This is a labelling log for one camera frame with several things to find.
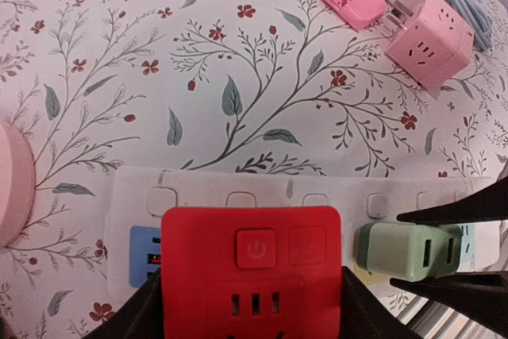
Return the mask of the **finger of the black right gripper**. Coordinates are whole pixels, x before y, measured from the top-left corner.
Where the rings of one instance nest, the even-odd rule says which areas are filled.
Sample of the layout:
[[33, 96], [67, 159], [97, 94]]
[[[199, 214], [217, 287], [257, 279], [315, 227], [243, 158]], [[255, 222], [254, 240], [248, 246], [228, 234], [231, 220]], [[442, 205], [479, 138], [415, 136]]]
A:
[[457, 202], [399, 214], [396, 219], [423, 225], [503, 221], [507, 219], [507, 203], [507, 180], [501, 179]]
[[390, 285], [463, 315], [507, 315], [507, 271], [464, 272], [418, 282], [391, 278]]

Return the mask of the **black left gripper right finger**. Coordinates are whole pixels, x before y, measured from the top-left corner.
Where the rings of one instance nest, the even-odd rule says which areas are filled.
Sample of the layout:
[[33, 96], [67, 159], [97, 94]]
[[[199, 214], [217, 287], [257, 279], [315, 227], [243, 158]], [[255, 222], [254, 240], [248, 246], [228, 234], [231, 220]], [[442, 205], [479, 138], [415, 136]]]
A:
[[341, 338], [421, 339], [402, 324], [347, 267], [342, 268]]

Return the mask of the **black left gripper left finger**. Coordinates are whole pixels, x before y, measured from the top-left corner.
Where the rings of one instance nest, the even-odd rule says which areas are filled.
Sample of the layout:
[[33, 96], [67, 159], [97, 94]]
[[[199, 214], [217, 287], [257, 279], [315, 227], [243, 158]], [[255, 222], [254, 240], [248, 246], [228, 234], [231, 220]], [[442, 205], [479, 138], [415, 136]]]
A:
[[160, 270], [155, 271], [107, 322], [86, 339], [163, 339], [163, 296]]

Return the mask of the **green plug adapter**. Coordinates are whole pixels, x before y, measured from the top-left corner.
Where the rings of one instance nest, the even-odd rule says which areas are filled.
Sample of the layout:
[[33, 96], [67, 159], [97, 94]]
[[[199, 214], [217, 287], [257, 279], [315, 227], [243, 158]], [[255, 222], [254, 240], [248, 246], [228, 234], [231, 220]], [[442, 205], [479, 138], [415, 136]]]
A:
[[461, 243], [458, 225], [369, 223], [357, 231], [356, 264], [370, 273], [420, 282], [456, 274]]

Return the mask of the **red cube adapter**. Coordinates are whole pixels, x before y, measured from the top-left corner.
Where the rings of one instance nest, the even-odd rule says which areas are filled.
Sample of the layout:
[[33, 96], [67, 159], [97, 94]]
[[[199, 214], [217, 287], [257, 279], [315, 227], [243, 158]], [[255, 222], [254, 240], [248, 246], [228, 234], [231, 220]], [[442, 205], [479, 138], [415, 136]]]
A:
[[165, 337], [339, 337], [334, 208], [176, 207], [161, 227]]

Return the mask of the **white power strip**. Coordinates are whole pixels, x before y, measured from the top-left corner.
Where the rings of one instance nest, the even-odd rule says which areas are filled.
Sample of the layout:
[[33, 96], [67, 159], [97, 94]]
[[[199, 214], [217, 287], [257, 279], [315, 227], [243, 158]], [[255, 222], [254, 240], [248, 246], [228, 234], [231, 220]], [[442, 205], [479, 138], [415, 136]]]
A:
[[164, 213], [175, 206], [334, 207], [343, 223], [343, 262], [379, 298], [396, 290], [387, 279], [359, 269], [352, 236], [369, 222], [393, 222], [397, 214], [459, 201], [494, 183], [492, 178], [384, 179], [305, 175], [254, 175], [127, 167], [112, 180], [105, 221], [108, 291], [127, 301], [150, 268], [130, 263], [132, 228], [158, 234]]

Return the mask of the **pink cube socket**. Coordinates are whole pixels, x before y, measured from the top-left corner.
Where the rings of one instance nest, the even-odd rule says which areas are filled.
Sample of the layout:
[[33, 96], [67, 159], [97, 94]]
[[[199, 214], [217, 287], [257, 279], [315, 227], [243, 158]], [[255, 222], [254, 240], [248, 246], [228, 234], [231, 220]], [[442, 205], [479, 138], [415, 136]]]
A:
[[475, 32], [445, 1], [425, 0], [397, 32], [386, 54], [428, 91], [465, 69]]

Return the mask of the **pink round socket base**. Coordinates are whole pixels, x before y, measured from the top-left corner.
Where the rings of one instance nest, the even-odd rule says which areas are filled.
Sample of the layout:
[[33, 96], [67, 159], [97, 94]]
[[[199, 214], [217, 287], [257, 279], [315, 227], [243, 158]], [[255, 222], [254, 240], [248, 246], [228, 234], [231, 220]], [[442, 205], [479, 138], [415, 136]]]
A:
[[1, 248], [23, 230], [35, 195], [36, 170], [29, 143], [15, 126], [1, 124]]

